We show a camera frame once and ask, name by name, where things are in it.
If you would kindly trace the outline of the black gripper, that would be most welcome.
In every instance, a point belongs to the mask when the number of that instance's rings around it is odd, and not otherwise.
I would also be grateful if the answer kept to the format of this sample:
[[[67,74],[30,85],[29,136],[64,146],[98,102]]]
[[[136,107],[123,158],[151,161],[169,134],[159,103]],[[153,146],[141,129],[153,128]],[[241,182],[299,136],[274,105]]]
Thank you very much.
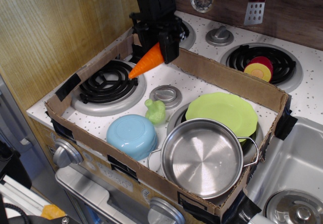
[[[131,13],[134,32],[144,52],[159,42],[165,64],[179,56],[179,43],[186,39],[187,29],[174,15],[175,0],[137,0],[139,13]]]

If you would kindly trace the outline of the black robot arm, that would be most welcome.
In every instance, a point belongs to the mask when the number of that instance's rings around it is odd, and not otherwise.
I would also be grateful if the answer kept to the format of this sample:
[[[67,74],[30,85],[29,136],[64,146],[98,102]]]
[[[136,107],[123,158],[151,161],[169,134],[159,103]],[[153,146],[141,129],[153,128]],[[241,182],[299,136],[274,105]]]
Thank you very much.
[[[182,19],[175,15],[175,0],[137,0],[139,12],[131,13],[133,29],[144,52],[159,43],[166,64],[179,56]]]

